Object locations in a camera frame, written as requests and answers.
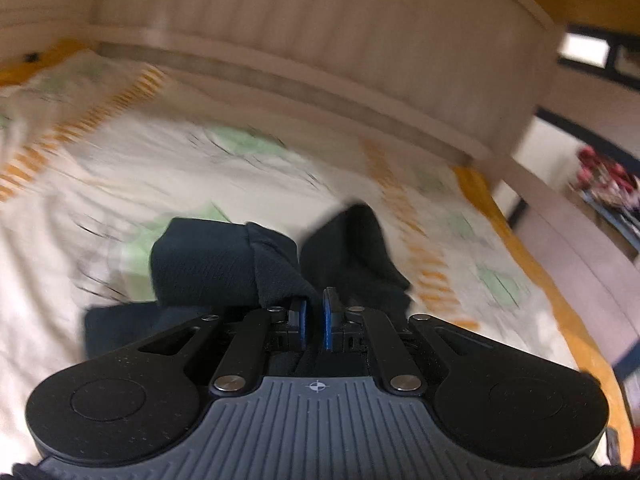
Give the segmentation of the dark navy hooded jacket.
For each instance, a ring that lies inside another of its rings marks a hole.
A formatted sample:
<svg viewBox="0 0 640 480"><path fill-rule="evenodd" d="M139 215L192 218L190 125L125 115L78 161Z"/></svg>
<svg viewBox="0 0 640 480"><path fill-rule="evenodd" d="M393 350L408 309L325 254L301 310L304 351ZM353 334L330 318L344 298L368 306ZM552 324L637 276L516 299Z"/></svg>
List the dark navy hooded jacket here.
<svg viewBox="0 0 640 480"><path fill-rule="evenodd" d="M84 317L85 354L93 359L206 314L285 307L316 308L332 287L343 304L383 311L404 327L409 281L387 251L365 203L334 214L303 243L247 222L175 218L148 257L153 298L91 307Z"/></svg>

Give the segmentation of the pile of clothes on shelf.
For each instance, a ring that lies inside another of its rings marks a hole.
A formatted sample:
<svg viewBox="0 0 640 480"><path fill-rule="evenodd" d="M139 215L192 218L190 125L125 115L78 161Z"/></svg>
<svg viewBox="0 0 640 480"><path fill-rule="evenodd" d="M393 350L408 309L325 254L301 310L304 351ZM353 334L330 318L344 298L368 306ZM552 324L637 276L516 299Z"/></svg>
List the pile of clothes on shelf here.
<svg viewBox="0 0 640 480"><path fill-rule="evenodd" d="M639 219L639 178L589 145L577 151L579 169L572 187L597 203Z"/></svg>

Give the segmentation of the white leaf-pattern bed sheet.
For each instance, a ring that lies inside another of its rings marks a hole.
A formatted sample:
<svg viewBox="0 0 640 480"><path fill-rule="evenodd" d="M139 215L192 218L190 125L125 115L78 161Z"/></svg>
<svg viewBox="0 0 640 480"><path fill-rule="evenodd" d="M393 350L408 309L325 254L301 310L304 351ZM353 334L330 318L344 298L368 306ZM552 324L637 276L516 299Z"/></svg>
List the white leaf-pattern bed sheet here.
<svg viewBox="0 0 640 480"><path fill-rule="evenodd" d="M1 72L2 469L37 458L25 404L84 357L86 311L153 298L149 256L172 218L301 242L353 200L374 209L411 310L593 374L630 463L610 364L478 172L382 134L248 117L153 65L64 40Z"/></svg>

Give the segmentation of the pale wooden bed frame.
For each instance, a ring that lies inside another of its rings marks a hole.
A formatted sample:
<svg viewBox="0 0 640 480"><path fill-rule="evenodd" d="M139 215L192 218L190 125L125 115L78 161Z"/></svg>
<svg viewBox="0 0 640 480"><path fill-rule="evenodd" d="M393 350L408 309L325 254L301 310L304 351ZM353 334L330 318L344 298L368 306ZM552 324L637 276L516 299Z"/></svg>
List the pale wooden bed frame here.
<svg viewBox="0 0 640 480"><path fill-rule="evenodd" d="M529 204L528 250L575 307L639 318L639 272L514 157L533 114L639 149L639 95L560 60L534 0L1 0L1 54L64 37L157 54L248 114L469 159Z"/></svg>

